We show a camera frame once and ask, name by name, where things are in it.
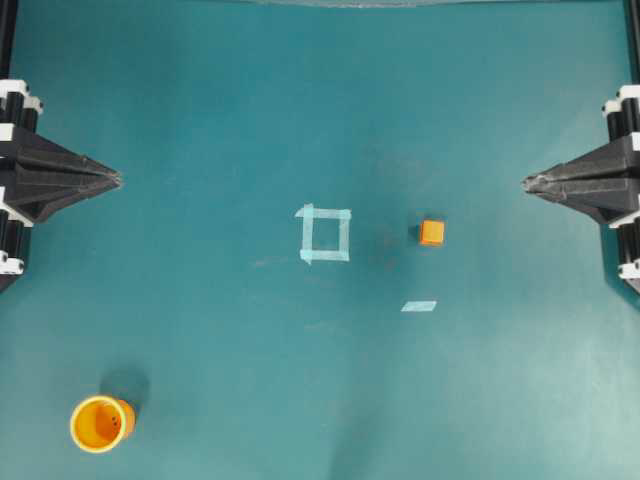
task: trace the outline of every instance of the orange cup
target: orange cup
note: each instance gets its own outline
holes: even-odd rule
[[[80,403],[69,422],[71,438],[89,453],[108,452],[133,432],[136,414],[124,400],[94,395]]]

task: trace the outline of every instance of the teal table surface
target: teal table surface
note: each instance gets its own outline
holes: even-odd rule
[[[621,3],[23,0],[12,70],[126,184],[36,228],[0,298],[0,478],[640,475],[611,237],[520,186],[607,141]],[[351,210],[349,262],[300,259],[306,203]],[[98,392],[138,425],[90,455]]]

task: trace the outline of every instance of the tape strip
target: tape strip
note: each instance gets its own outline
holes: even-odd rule
[[[402,312],[433,312],[438,302],[426,301],[426,302],[407,302],[402,307]]]
[[[313,260],[330,260],[338,262],[349,261],[349,222],[351,210],[332,210],[314,208],[312,203],[305,204],[296,212],[296,217],[302,217],[302,248],[300,258],[311,265]],[[338,250],[313,249],[313,219],[339,220]]]

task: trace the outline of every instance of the black pole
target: black pole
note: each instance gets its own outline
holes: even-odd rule
[[[625,0],[632,83],[640,83],[640,0]]]
[[[18,0],[0,0],[0,79],[9,78]]]

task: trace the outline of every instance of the small block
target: small block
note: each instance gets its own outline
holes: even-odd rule
[[[444,222],[425,220],[420,227],[420,244],[439,247],[444,243]]]

